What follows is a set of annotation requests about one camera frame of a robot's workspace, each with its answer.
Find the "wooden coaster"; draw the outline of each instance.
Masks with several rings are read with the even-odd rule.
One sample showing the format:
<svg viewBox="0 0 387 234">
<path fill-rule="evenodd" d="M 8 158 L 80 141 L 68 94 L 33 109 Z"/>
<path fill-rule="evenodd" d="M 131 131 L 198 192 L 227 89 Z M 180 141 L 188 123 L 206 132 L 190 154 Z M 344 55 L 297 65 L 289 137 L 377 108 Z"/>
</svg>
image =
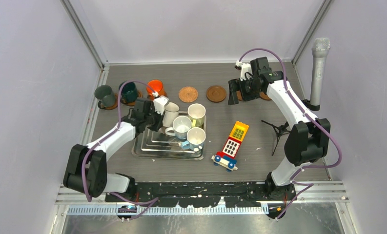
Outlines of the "wooden coaster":
<svg viewBox="0 0 387 234">
<path fill-rule="evenodd" d="M 241 94 L 241 92 L 239 90 L 236 91 L 236 96 L 238 96 L 238 101 L 243 101 L 242 100 L 242 94 Z"/>
<path fill-rule="evenodd" d="M 137 97 L 138 98 L 142 98 L 143 97 L 143 94 L 142 94 L 142 92 L 140 90 L 137 90 Z M 124 102 L 124 98 L 122 98 L 120 100 L 120 102 L 122 104 L 126 105 L 126 106 L 134 106 L 134 104 L 136 103 L 135 101 L 134 102 L 130 102 L 130 103 L 126 103 L 126 102 Z"/>
<path fill-rule="evenodd" d="M 268 95 L 264 94 L 263 92 L 260 92 L 259 93 L 259 97 L 262 99 L 262 100 L 265 100 L 265 101 L 271 101 L 272 99 L 270 99 L 268 97 Z"/>
<path fill-rule="evenodd" d="M 221 102 L 226 98 L 226 90 L 220 85 L 210 86 L 206 91 L 206 97 L 211 102 Z"/>
<path fill-rule="evenodd" d="M 106 111 L 111 111 L 111 110 L 114 110 L 117 108 L 118 106 L 118 102 L 117 102 L 117 99 L 119 98 L 119 95 L 117 94 L 114 94 L 114 96 L 116 96 L 116 103 L 114 103 L 114 105 L 112 107 L 108 107 L 108 108 L 105 108 L 103 104 L 101 104 L 101 101 L 99 101 L 99 103 L 97 104 L 97 106 L 102 109 L 102 110 L 106 110 Z"/>
<path fill-rule="evenodd" d="M 179 99 L 182 102 L 186 102 L 186 103 L 194 102 L 197 98 L 198 98 L 198 90 L 196 90 L 192 86 L 183 87 L 179 91 Z"/>
</svg>

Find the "black tripod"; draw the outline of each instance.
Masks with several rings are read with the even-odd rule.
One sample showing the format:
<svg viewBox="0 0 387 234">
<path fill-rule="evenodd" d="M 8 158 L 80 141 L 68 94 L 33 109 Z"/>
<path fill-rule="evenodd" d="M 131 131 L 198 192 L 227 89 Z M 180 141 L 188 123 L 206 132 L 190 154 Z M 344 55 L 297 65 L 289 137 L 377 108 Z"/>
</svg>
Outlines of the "black tripod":
<svg viewBox="0 0 387 234">
<path fill-rule="evenodd" d="M 280 138 L 282 135 L 285 135 L 285 134 L 289 134 L 290 131 L 288 131 L 286 128 L 289 126 L 288 122 L 285 122 L 284 125 L 281 125 L 279 127 L 273 125 L 272 123 L 268 123 L 267 121 L 265 120 L 261 120 L 262 123 L 266 123 L 268 124 L 269 126 L 271 126 L 274 131 L 275 131 L 275 135 L 277 135 L 277 143 L 275 144 L 275 148 L 274 150 L 272 151 L 272 156 L 274 156 L 274 153 L 275 153 L 275 150 L 277 149 L 277 146 L 278 146 L 278 142 L 280 141 Z"/>
</svg>

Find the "orange mug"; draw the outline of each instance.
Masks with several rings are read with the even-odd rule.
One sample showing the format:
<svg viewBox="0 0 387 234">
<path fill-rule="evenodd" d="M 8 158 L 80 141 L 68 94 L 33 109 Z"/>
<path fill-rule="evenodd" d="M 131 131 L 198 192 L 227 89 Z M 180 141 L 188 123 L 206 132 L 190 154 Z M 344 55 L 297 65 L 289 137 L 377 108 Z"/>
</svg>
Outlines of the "orange mug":
<svg viewBox="0 0 387 234">
<path fill-rule="evenodd" d="M 148 85 L 152 86 L 152 88 L 159 93 L 159 96 L 165 96 L 165 91 L 164 91 L 164 86 L 163 86 L 163 82 L 161 82 L 160 80 L 158 79 L 154 79 L 154 80 L 151 80 L 149 81 L 149 83 L 147 83 Z M 154 96 L 153 96 L 153 91 L 149 88 L 149 87 L 146 87 L 146 90 L 147 92 L 149 93 L 150 95 L 150 99 L 151 100 L 154 100 Z"/>
</svg>

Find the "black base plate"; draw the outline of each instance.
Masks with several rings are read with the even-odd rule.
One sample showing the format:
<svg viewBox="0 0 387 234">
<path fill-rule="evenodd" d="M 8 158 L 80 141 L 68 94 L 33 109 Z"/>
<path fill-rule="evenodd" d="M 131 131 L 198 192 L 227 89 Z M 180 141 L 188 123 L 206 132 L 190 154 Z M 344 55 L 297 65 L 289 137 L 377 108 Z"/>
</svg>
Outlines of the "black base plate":
<svg viewBox="0 0 387 234">
<path fill-rule="evenodd" d="M 283 204 L 286 199 L 295 196 L 293 185 L 281 191 L 272 192 L 269 197 L 264 193 L 264 184 L 260 182 L 175 182 L 175 183 L 137 183 L 139 202 L 145 202 L 159 197 L 153 206 L 181 207 L 192 205 L 199 207 L 215 207 L 221 197 L 224 197 L 227 208 L 231 207 L 260 207 L 256 201 L 278 201 Z M 107 195 L 106 202 L 122 202 L 113 195 Z"/>
</svg>

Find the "floor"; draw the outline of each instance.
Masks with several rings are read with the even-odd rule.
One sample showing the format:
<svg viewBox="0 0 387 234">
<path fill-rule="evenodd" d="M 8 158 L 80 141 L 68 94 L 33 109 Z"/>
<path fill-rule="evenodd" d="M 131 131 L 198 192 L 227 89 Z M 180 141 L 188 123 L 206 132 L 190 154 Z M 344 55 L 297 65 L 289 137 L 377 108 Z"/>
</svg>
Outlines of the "floor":
<svg viewBox="0 0 387 234">
<path fill-rule="evenodd" d="M 281 69 L 279 63 L 270 63 L 273 71 Z M 295 93 L 302 98 L 297 75 L 291 63 L 285 63 L 288 80 Z M 172 102 L 177 103 L 181 110 L 187 110 L 190 103 L 183 103 L 178 92 L 185 86 L 193 86 L 199 91 L 194 103 L 206 108 L 207 130 L 204 159 L 200 161 L 168 160 L 136 158 L 132 155 L 133 142 L 119 149 L 108 161 L 110 173 L 121 173 L 132 176 L 140 182 L 169 181 L 262 181 L 273 171 L 285 157 L 284 143 L 286 136 L 281 138 L 274 156 L 275 133 L 272 127 L 262 124 L 261 119 L 275 125 L 285 123 L 285 118 L 273 101 L 256 99 L 228 106 L 226 98 L 223 102 L 213 103 L 207 100 L 206 90 L 211 85 L 220 85 L 228 93 L 228 81 L 237 78 L 239 72 L 231 63 L 206 64 L 167 64 L 167 65 L 124 65 L 111 66 L 107 77 L 107 85 L 118 91 L 118 86 L 125 80 L 149 81 L 160 79 Z M 144 97 L 146 88 L 137 84 Z M 122 113 L 128 107 L 121 105 Z M 93 139 L 101 137 L 110 130 L 118 120 L 117 110 L 100 110 Z M 235 121 L 250 126 L 239 153 L 237 154 L 238 170 L 228 173 L 222 167 L 215 167 L 210 157 L 220 151 L 229 136 Z M 325 169 L 310 169 L 301 173 L 298 180 L 328 180 Z"/>
</svg>

